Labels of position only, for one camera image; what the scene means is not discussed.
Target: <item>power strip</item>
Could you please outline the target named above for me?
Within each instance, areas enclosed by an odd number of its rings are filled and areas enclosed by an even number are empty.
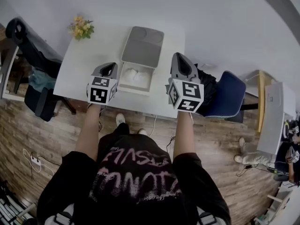
[[[31,161],[33,162],[33,163],[35,163],[36,165],[38,165],[38,166],[41,166],[41,161],[40,160],[38,160],[37,158],[35,158],[34,156],[31,156],[30,157],[31,158]]]

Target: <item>black and white marker cube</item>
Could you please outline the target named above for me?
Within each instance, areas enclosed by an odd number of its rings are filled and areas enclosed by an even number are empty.
[[[90,76],[88,102],[108,105],[116,94],[117,82],[118,80],[112,78]]]
[[[172,79],[168,95],[174,109],[195,113],[203,102],[204,86],[195,82]]]

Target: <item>wooden floor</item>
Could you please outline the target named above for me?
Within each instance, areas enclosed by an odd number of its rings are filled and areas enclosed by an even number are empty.
[[[107,109],[103,112],[101,136],[114,130],[115,115],[119,111]],[[130,111],[123,113],[131,132],[145,128],[148,134],[151,133],[154,118]],[[0,100],[0,177],[8,180],[9,188],[21,203],[36,203],[43,190],[31,178],[23,149],[60,164],[61,157],[75,148],[84,115],[82,112],[71,115],[64,105],[60,105],[58,115],[50,122],[44,122],[35,117],[24,103]],[[225,198],[233,225],[248,224],[254,216],[263,214],[271,202],[267,194],[274,195],[278,187],[270,173],[257,169],[236,176],[243,169],[233,160],[240,150],[239,138],[243,136],[246,141],[258,142],[255,120],[256,114],[250,112],[245,113],[243,124],[194,116],[197,154]],[[176,121],[157,119],[152,138],[165,150],[175,135],[175,129]],[[44,163],[57,170],[57,166],[47,161]],[[52,172],[43,167],[40,173],[34,171],[33,176],[44,187]]]

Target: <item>white table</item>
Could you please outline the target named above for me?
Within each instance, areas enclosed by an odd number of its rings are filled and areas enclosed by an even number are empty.
[[[184,53],[185,33],[172,24],[143,24],[143,22],[96,23],[91,39],[76,41],[68,47],[54,88],[54,94],[67,98],[87,101],[86,86],[94,69],[107,62],[116,62],[120,75],[121,56],[130,30],[133,26],[144,26],[164,32],[158,67],[152,77],[150,96],[118,91],[109,106],[123,108],[159,116],[177,117],[172,105],[168,104],[165,85],[170,77],[172,56],[175,52]]]

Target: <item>shoe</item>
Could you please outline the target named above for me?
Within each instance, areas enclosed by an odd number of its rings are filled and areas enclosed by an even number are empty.
[[[243,137],[240,138],[239,142],[240,142],[240,147],[244,146],[246,143]]]
[[[241,155],[237,154],[234,156],[234,160],[237,162],[237,163],[242,163],[243,162],[243,158]]]
[[[137,132],[137,134],[143,134],[143,135],[148,136],[148,135],[147,135],[147,132],[146,132],[146,130],[145,130],[144,128],[141,128],[141,129]]]
[[[121,123],[125,123],[125,117],[122,113],[117,114],[116,123],[117,123],[117,126],[119,126]]]

